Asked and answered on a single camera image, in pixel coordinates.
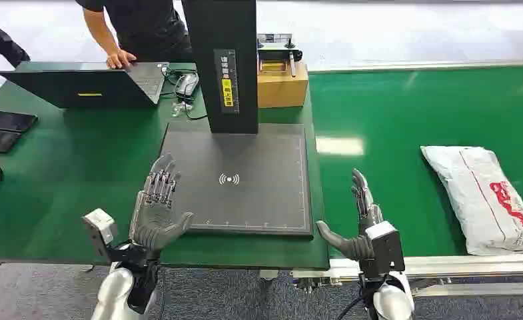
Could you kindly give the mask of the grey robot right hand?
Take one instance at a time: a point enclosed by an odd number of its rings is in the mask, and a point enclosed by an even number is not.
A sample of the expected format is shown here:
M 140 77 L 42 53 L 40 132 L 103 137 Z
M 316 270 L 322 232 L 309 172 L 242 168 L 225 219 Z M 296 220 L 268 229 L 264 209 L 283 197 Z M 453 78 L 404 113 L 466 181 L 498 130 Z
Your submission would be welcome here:
M 316 222 L 320 236 L 347 259 L 361 261 L 374 258 L 374 249 L 366 230 L 382 221 L 379 206 L 374 203 L 366 177 L 358 170 L 352 170 L 351 193 L 358 211 L 358 235 L 347 239 L 330 230 L 322 220 Z

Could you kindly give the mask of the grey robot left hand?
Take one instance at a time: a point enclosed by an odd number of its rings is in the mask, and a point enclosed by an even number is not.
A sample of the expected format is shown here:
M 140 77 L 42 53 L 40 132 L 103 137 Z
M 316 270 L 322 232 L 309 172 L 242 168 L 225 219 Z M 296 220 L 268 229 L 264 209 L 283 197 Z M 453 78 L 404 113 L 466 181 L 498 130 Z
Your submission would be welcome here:
M 129 238 L 150 251 L 161 252 L 193 222 L 192 212 L 177 212 L 175 194 L 181 174 L 175 170 L 175 164 L 170 153 L 161 155 L 137 193 Z

